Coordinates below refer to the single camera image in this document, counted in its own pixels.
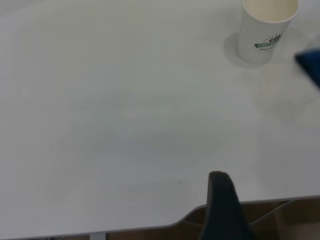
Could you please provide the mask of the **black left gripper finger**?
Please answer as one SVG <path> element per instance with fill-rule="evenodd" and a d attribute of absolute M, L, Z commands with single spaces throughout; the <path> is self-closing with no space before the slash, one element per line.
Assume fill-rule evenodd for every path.
<path fill-rule="evenodd" d="M 208 176 L 206 213 L 200 240 L 255 240 L 230 176 L 221 171 Z"/>

